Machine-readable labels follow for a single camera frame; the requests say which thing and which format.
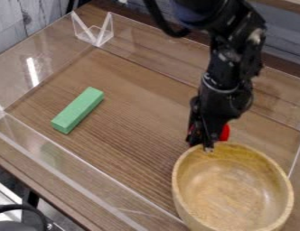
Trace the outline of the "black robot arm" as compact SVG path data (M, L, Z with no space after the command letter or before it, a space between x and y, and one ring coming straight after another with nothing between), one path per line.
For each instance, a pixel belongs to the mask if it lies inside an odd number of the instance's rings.
M176 31L157 0L144 0L158 28L173 38L193 30L210 37L210 60L197 96L190 101L186 142L210 152L229 138L228 123L255 101L253 78L263 69L267 21L247 0L170 0L182 28Z

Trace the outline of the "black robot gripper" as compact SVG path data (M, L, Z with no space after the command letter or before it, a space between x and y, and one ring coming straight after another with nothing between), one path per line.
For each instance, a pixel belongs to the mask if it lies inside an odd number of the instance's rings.
M212 152L225 125L241 117L251 108L253 99L252 81L241 81L231 89L217 89L204 80L198 95L190 101L188 144L202 144L204 150Z

